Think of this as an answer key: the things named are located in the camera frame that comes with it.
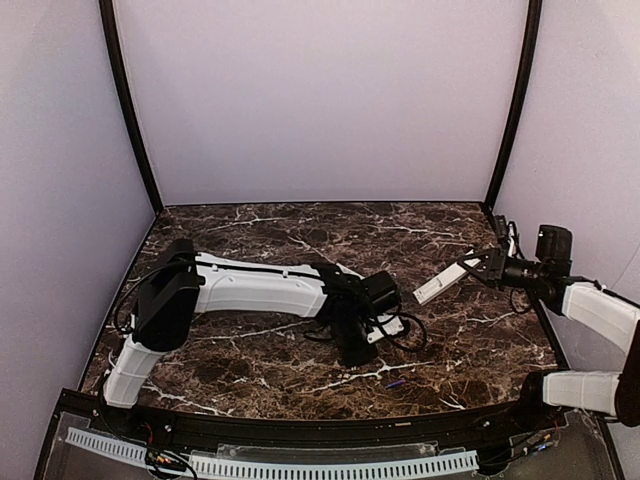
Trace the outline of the white remote control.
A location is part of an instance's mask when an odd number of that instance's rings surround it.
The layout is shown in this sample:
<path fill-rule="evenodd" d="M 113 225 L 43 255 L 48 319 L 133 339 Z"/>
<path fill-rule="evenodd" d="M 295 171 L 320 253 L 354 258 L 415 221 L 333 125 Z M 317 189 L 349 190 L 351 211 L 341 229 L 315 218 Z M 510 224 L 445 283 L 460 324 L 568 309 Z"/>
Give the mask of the white remote control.
<path fill-rule="evenodd" d="M 468 272 L 456 261 L 413 291 L 413 296 L 419 305 L 425 305 L 458 283 Z"/>

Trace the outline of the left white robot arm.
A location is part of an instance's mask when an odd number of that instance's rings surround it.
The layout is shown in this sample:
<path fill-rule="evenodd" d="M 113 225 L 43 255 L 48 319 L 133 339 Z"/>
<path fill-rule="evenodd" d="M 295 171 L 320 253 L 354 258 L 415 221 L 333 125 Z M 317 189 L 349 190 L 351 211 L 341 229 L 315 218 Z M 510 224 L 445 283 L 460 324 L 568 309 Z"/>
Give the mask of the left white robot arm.
<path fill-rule="evenodd" d="M 186 342 L 197 313 L 240 311 L 311 318 L 329 331 L 346 367 L 364 365 L 381 339 L 404 334 L 400 292 L 385 271 L 363 277 L 340 264 L 292 266 L 225 259 L 179 239 L 134 286 L 124 345 L 102 387 L 110 407 L 132 408 L 154 366 Z"/>

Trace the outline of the blue battery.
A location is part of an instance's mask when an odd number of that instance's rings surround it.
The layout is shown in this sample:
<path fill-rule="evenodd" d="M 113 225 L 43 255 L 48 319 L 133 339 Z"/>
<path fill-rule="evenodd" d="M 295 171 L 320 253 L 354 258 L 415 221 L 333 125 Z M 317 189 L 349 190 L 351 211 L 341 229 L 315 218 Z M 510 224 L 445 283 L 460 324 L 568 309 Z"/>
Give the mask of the blue battery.
<path fill-rule="evenodd" d="M 393 389 L 393 388 L 396 388 L 396 387 L 402 386 L 402 385 L 404 385 L 405 383 L 406 383 L 406 380 L 405 380 L 405 379 L 400 379 L 400 380 L 397 380 L 397 381 L 394 381 L 394 382 L 391 382 L 391 383 L 387 384 L 387 385 L 385 386 L 385 389 L 386 389 L 386 390 Z"/>

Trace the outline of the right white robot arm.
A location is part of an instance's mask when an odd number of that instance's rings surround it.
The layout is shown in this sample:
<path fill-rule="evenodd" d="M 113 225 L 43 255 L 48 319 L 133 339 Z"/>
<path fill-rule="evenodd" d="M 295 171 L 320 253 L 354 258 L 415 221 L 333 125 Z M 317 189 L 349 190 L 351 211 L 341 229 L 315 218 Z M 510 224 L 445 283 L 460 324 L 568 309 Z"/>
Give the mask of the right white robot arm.
<path fill-rule="evenodd" d="M 538 230 L 536 259 L 518 256 L 518 237 L 505 225 L 497 247 L 457 259 L 487 287 L 521 289 L 550 311 L 578 322 L 625 354 L 619 372 L 533 372 L 521 388 L 518 407 L 533 412 L 569 407 L 606 414 L 627 427 L 639 425 L 639 304 L 596 280 L 571 274 L 573 235 L 554 225 Z"/>

